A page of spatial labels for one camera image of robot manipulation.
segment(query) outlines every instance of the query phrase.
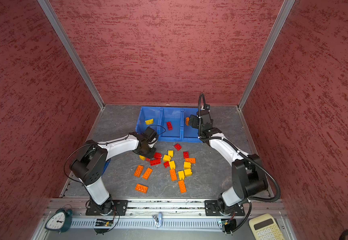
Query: calculator screen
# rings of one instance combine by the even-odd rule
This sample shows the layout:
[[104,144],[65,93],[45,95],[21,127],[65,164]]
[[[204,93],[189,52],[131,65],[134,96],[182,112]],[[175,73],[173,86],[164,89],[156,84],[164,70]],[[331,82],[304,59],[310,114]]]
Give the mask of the calculator screen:
[[261,229],[261,228],[266,227],[266,226],[268,226],[270,224],[273,224],[273,223],[274,223],[273,219],[269,218],[269,219],[267,219],[267,220],[265,220],[263,222],[254,224],[254,229],[258,230],[258,229]]

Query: clock face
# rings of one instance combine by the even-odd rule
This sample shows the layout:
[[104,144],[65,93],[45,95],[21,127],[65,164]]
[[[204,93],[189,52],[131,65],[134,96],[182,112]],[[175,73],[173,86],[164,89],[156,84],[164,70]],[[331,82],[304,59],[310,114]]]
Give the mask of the clock face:
[[59,212],[55,214],[50,220],[46,223],[46,228],[50,230],[58,230],[63,227],[65,221],[64,212]]

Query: black mounting plate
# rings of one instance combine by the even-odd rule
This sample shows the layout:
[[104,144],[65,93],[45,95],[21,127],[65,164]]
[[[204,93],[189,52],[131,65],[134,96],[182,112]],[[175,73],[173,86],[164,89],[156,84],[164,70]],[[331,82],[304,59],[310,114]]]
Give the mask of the black mounting plate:
[[[236,216],[245,216],[245,210],[243,208],[235,207],[233,210]],[[217,200],[205,200],[205,212],[206,216],[223,216],[218,210]]]
[[[127,210],[127,204],[128,200],[114,200],[113,204],[115,206],[115,209],[117,210],[119,216],[124,216],[126,214]],[[95,208],[94,203],[92,201],[89,202],[89,205],[86,209],[86,216],[102,216]]]

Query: yellow block in bin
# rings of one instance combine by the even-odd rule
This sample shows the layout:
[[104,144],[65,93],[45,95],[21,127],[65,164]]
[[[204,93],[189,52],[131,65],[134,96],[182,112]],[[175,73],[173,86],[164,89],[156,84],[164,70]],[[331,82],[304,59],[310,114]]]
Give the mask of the yellow block in bin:
[[183,163],[183,169],[190,169],[191,168],[191,163],[190,162],[184,162]]
[[185,179],[185,173],[183,171],[178,171],[179,180]]
[[170,162],[170,160],[171,160],[171,157],[169,155],[163,156],[163,161],[164,162]]
[[170,161],[169,165],[170,165],[170,169],[175,169],[175,162],[174,161]]
[[183,170],[183,173],[185,174],[185,177],[190,177],[193,174],[190,168]]
[[152,118],[152,119],[146,120],[145,123],[146,125],[151,125],[154,123],[154,119]]

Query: red block in bin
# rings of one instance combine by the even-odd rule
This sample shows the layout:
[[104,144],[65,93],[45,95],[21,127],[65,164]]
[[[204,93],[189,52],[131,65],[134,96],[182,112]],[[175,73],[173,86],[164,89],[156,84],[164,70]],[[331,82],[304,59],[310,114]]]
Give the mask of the red block in bin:
[[167,130],[170,131],[173,129],[173,127],[171,126],[171,122],[167,122],[166,125],[167,125]]
[[178,143],[175,144],[174,147],[177,151],[181,150],[181,148],[182,148]]
[[162,154],[160,154],[159,152],[156,152],[155,154],[154,154],[154,158],[155,159],[160,159],[162,157]]
[[150,161],[150,166],[158,165],[161,164],[161,159],[156,159],[156,160],[151,160]]

